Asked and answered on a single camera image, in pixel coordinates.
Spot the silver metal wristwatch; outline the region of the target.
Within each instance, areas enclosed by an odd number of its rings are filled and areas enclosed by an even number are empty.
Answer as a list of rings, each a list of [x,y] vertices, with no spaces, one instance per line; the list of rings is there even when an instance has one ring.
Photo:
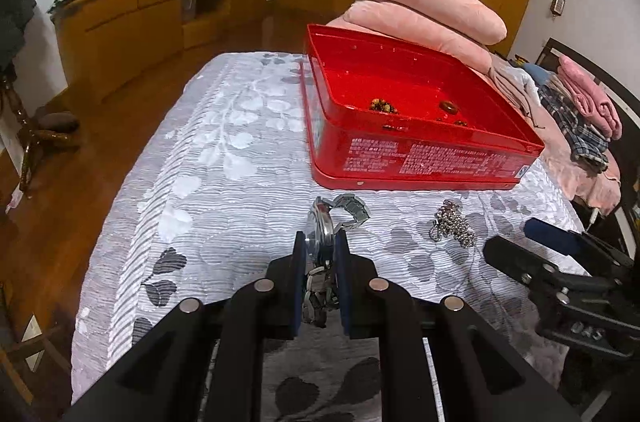
[[[362,199],[341,194],[334,199],[318,196],[312,203],[304,230],[306,275],[304,278],[303,322],[326,327],[329,311],[340,306],[334,277],[334,249],[337,233],[357,228],[370,219]]]

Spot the pink bed sheet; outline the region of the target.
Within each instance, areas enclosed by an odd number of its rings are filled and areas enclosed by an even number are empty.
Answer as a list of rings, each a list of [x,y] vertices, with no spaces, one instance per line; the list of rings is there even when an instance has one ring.
[[[600,174],[593,173],[570,158],[570,147],[546,109],[542,119],[544,130],[533,127],[544,142],[540,158],[564,195],[570,200],[577,199],[590,209],[597,209],[603,216],[612,213],[622,199],[622,182],[620,168],[611,153],[608,150],[605,152],[610,164],[608,170]]]

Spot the plaid folded clothes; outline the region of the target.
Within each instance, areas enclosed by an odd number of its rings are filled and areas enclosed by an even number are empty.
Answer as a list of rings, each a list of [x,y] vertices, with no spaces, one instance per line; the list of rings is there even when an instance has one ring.
[[[539,86],[538,95],[570,147],[570,158],[593,173],[608,170],[608,140],[586,121],[573,102],[549,86]]]

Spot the pink folded clothes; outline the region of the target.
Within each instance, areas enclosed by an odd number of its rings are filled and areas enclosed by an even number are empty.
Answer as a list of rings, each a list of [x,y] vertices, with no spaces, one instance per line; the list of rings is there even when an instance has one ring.
[[[574,60],[563,54],[559,56],[558,76],[570,92],[580,114],[605,138],[618,141],[623,134],[623,124],[613,102],[601,86]]]

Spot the beige garment on bed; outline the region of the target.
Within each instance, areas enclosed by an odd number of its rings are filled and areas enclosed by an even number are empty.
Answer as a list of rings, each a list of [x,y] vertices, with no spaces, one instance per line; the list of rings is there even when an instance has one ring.
[[[544,119],[534,79],[522,68],[512,66],[502,57],[492,54],[488,77],[498,91],[535,129],[544,130]]]

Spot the white floral bedspread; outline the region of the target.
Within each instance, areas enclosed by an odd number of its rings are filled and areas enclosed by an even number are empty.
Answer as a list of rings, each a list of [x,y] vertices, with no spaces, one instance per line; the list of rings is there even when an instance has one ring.
[[[213,302],[265,274],[291,251],[314,198],[304,126],[303,58],[224,54],[187,85],[128,174],[105,220],[82,285],[72,345],[75,402],[179,301]],[[445,200],[477,238],[522,241],[536,216],[563,228],[577,217],[541,161],[508,191],[371,191],[370,219],[352,249],[417,297],[459,294],[552,386],[567,349],[534,330],[524,286],[480,247],[434,241]]]

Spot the red tin box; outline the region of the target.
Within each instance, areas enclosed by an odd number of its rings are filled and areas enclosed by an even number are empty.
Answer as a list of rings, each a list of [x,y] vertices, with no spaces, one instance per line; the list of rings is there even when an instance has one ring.
[[[509,190],[544,143],[460,60],[414,43],[307,27],[300,66],[312,178],[329,189]]]

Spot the wooden coat stand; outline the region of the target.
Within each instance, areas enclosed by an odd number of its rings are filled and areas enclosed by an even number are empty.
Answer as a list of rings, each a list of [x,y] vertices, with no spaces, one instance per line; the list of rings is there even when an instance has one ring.
[[[1,69],[1,109],[8,105],[17,124],[17,141],[23,148],[23,159],[18,167],[18,188],[26,193],[37,162],[39,148],[49,144],[55,148],[75,147],[73,134],[79,129],[79,120],[70,111],[45,113],[29,117],[20,95],[14,88],[17,74],[13,63]]]

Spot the lower pink folded quilt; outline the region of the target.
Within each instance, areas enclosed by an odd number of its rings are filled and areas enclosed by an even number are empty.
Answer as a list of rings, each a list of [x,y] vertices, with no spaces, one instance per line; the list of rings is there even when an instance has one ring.
[[[396,3],[356,1],[328,26],[416,43],[456,57],[483,75],[487,75],[491,67],[492,59],[484,46]]]

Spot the wooden sideboard cabinet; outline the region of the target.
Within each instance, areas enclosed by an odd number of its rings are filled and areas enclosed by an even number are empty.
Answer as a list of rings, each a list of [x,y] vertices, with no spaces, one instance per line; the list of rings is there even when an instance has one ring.
[[[99,103],[143,72],[260,22],[267,0],[68,0],[52,13],[70,92]]]

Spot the dark hanging coats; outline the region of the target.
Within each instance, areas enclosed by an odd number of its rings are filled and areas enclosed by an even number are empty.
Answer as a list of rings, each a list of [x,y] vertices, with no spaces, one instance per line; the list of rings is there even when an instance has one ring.
[[[25,45],[25,29],[32,16],[36,0],[0,1],[0,63],[1,69],[12,64]]]

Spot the wall intercom phone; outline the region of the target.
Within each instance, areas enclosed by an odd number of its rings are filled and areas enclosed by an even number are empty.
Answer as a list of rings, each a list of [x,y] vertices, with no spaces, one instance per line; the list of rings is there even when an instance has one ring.
[[[559,17],[563,15],[566,0],[551,0],[550,13],[553,17]]]

